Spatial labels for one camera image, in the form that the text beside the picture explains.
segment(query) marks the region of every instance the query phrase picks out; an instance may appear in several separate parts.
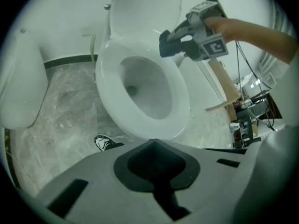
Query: tiled floor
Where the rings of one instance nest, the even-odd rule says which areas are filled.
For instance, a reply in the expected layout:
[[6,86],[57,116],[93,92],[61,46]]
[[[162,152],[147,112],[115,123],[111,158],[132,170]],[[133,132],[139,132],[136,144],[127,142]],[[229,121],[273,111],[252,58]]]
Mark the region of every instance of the tiled floor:
[[[92,63],[47,69],[49,87],[37,120],[25,130],[12,132],[16,174],[22,188],[33,196],[55,176],[98,152],[93,143],[98,133],[126,145],[134,141],[104,109],[93,72]],[[224,109],[191,111],[186,131],[174,141],[199,148],[229,148],[228,124]]]

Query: shoe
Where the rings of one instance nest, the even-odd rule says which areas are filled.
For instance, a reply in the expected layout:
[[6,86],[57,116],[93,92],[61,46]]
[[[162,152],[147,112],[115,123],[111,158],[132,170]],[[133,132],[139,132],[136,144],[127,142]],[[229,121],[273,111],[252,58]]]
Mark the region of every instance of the shoe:
[[100,151],[105,151],[108,145],[116,143],[112,138],[103,134],[96,135],[93,141]]

